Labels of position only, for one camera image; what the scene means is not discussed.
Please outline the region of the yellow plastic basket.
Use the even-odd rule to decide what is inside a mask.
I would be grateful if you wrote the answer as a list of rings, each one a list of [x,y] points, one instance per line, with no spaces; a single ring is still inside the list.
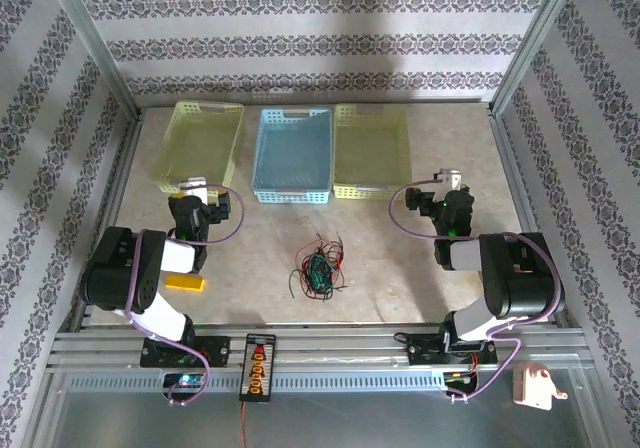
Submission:
[[[156,186],[168,194],[191,178],[229,186],[244,111],[235,103],[178,102],[151,170]]]
[[[338,104],[333,191],[338,199],[388,201],[412,179],[406,109]]]

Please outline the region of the yellow rectangular block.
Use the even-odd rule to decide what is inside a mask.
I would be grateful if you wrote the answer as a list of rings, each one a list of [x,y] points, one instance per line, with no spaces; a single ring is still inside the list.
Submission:
[[[166,279],[168,289],[202,292],[206,286],[206,280],[199,276],[189,276],[186,274],[172,274]]]

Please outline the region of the blue plastic basket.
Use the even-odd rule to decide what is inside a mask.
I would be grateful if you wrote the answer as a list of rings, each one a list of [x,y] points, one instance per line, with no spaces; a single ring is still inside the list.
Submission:
[[[328,108],[265,108],[255,147],[252,189],[263,204],[326,204],[333,182]]]

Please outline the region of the black connector board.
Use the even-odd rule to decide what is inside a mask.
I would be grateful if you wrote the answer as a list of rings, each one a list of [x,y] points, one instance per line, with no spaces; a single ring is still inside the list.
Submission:
[[[276,336],[248,334],[246,336],[239,401],[268,403],[272,393],[272,379]]]

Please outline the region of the small controller board with LED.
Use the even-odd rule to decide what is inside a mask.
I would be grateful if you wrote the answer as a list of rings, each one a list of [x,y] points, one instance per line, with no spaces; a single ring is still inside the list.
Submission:
[[[167,373],[162,380],[162,389],[178,392],[195,392],[205,381],[202,373]]]

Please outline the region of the beige emergency stop box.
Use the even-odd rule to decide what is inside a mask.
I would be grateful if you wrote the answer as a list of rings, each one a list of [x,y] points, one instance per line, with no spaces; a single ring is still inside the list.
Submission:
[[[567,393],[556,387],[550,371],[541,362],[517,364],[513,369],[512,380],[512,400],[516,405],[549,411],[554,399],[569,398]]]

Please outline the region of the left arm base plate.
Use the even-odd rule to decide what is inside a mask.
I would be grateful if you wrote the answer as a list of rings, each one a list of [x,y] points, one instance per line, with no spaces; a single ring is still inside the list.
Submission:
[[[204,357],[209,366],[223,368],[230,353],[230,338],[223,336],[196,336],[188,346]],[[166,343],[145,338],[139,360],[143,368],[193,369],[203,368],[194,354]]]

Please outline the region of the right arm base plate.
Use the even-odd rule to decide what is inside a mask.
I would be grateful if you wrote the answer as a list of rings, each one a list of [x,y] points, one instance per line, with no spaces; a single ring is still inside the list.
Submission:
[[[495,344],[490,341],[462,341],[448,332],[396,332],[394,340],[405,347],[409,364],[414,365],[481,365],[496,364]]]

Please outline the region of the aluminium frame rail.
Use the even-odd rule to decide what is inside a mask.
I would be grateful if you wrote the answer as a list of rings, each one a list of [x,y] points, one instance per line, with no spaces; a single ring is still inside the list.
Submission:
[[[285,371],[400,370],[409,366],[397,332],[435,332],[426,324],[320,325],[201,325],[206,336],[230,339],[229,369],[237,369],[249,332],[276,336],[276,366]],[[594,358],[580,328],[558,328],[550,323],[528,325],[510,332],[521,339],[517,362],[540,361],[552,369],[593,368]],[[144,336],[124,325],[89,327],[55,336],[46,368],[49,371],[137,370]]]

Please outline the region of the aluminium frame post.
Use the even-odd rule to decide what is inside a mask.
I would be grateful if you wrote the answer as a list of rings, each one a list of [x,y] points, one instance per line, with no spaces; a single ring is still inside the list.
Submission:
[[[547,33],[565,2],[566,0],[542,0],[540,8],[533,17],[521,45],[489,103],[491,116],[497,117],[504,111],[520,80],[528,70],[529,64],[545,41]]]
[[[97,29],[83,0],[59,0],[87,51],[93,57],[112,94],[129,121],[137,121],[140,109],[124,76],[120,73],[106,42]]]

